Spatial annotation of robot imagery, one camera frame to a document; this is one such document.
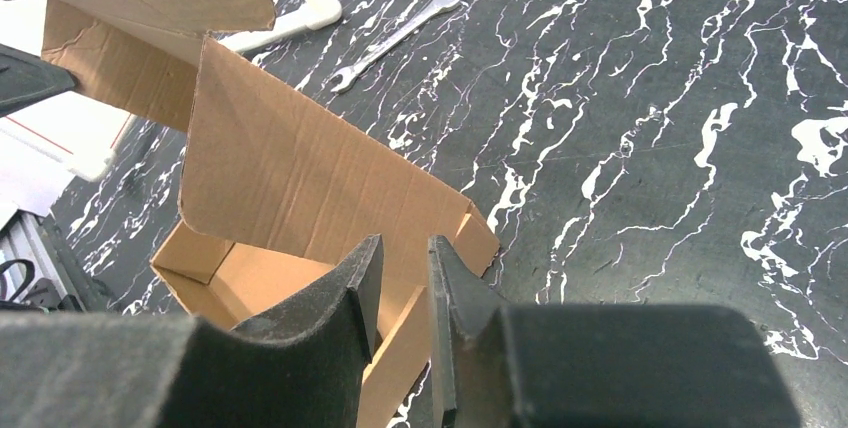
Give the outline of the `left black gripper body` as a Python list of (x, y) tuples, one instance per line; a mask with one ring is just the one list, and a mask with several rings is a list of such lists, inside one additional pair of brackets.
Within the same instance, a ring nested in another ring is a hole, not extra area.
[(40, 57), (1, 45), (1, 116), (72, 91), (77, 79)]

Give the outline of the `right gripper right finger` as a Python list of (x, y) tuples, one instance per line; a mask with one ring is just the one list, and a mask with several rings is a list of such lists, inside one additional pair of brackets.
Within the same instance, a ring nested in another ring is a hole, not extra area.
[(428, 242), (437, 427), (797, 427), (753, 324), (715, 305), (519, 304)]

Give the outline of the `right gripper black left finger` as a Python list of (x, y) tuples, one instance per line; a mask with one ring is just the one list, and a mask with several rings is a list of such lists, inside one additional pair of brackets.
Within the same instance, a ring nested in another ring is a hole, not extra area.
[(186, 315), (1, 315), (5, 427), (353, 427), (383, 241), (226, 331)]

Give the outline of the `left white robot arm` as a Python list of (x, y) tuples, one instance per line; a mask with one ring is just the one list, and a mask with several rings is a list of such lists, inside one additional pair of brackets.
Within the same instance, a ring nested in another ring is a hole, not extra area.
[(136, 117), (68, 91), (1, 120), (1, 201), (45, 216), (72, 176), (100, 181)]

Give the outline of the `brown cardboard box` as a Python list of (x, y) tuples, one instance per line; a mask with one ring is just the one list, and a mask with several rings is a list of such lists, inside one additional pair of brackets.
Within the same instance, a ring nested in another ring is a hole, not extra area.
[(230, 331), (381, 237), (353, 427), (384, 427), (431, 353), (429, 238), (475, 274), (499, 243), (470, 199), (215, 39), (275, 17), (272, 0), (47, 0), (41, 54), (83, 95), (186, 133), (181, 219), (151, 262), (184, 315)]

